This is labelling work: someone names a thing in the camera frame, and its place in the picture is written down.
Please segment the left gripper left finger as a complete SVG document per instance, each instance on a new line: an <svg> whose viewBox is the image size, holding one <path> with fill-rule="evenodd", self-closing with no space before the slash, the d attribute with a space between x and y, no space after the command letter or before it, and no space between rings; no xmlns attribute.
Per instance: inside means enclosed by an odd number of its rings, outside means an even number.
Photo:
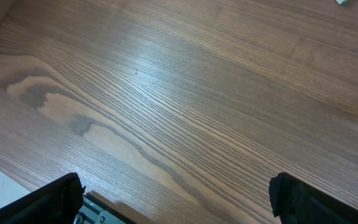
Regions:
<svg viewBox="0 0 358 224"><path fill-rule="evenodd" d="M85 188L71 172L0 208L0 223L73 223Z"/></svg>

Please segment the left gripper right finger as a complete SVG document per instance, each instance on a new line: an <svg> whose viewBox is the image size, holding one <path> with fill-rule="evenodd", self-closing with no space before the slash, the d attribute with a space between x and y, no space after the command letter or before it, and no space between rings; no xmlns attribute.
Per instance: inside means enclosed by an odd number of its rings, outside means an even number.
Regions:
<svg viewBox="0 0 358 224"><path fill-rule="evenodd" d="M358 224L358 210L287 174L270 179L272 213L282 224Z"/></svg>

